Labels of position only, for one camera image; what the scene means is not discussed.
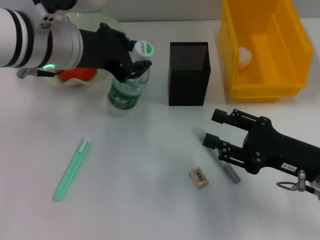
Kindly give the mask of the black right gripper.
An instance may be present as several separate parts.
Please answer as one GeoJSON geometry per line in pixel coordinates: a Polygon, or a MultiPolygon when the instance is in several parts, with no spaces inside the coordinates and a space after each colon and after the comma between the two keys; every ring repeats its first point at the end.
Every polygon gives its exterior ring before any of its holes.
{"type": "Polygon", "coordinates": [[[248,150],[248,161],[247,151],[243,148],[210,133],[205,134],[202,145],[217,150],[220,161],[244,168],[253,175],[265,167],[295,177],[298,171],[303,170],[309,182],[313,182],[320,175],[320,148],[279,133],[270,119],[256,119],[255,116],[238,109],[228,114],[216,108],[211,120],[248,131],[246,144],[243,145],[248,150]]]}

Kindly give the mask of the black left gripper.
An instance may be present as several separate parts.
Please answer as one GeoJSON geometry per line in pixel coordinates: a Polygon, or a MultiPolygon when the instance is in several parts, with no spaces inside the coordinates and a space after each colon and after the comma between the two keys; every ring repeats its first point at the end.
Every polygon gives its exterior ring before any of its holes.
{"type": "Polygon", "coordinates": [[[137,40],[103,22],[96,32],[81,29],[80,34],[83,42],[80,68],[106,70],[123,83],[141,77],[152,65],[150,60],[132,62],[130,52],[137,40]]]}

